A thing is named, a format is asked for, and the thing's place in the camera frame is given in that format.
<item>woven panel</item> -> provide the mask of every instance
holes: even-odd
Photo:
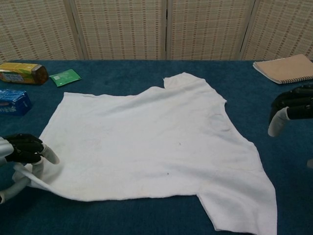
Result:
[[[250,4],[251,0],[173,0],[170,59],[234,59]]]
[[[78,59],[62,0],[2,0],[0,63]]]
[[[243,59],[269,60],[303,53],[313,59],[313,0],[262,0]]]
[[[89,59],[162,59],[163,0],[75,0]]]

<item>robotic hand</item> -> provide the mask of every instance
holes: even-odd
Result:
[[[313,85],[304,85],[281,93],[272,103],[268,134],[278,136],[287,121],[313,118]]]
[[[0,166],[7,162],[30,163],[33,165],[32,173],[41,178],[44,170],[42,157],[53,164],[59,163],[55,153],[31,134],[0,137]],[[17,195],[29,183],[27,177],[22,177],[10,188],[0,191],[0,204]]]

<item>spiral notebook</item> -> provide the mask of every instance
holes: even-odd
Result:
[[[313,63],[303,54],[291,57],[254,62],[253,67],[278,84],[313,79]]]

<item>blue tablecloth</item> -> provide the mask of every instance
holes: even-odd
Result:
[[[82,80],[57,88],[0,82],[0,89],[27,91],[33,108],[23,117],[0,116],[0,136],[39,136],[63,92],[138,94],[163,78],[188,72],[206,81],[226,100],[238,131],[255,143],[276,188],[279,235],[313,234],[312,120],[288,124],[281,136],[267,135],[270,104],[278,94],[301,85],[277,85],[252,68],[251,61],[32,61],[49,74],[74,69]],[[12,185],[12,164],[0,169],[0,189]],[[196,196],[164,199],[78,202],[26,188],[0,205],[0,234],[12,235],[230,235],[216,232]]]

